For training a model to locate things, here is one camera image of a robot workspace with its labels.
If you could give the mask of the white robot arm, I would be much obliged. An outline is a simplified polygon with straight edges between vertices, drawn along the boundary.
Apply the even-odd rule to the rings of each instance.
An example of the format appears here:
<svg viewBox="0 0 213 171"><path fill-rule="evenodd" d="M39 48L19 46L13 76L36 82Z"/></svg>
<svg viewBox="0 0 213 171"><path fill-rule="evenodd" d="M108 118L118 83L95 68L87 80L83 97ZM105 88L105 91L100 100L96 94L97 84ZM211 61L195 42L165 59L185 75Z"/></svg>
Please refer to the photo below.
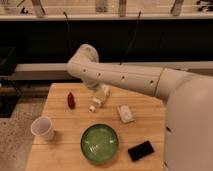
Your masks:
<svg viewBox="0 0 213 171"><path fill-rule="evenodd" d="M165 108L163 171L213 171L213 76L101 63L90 44L79 46L67 72L90 89L105 83L160 101Z"/></svg>

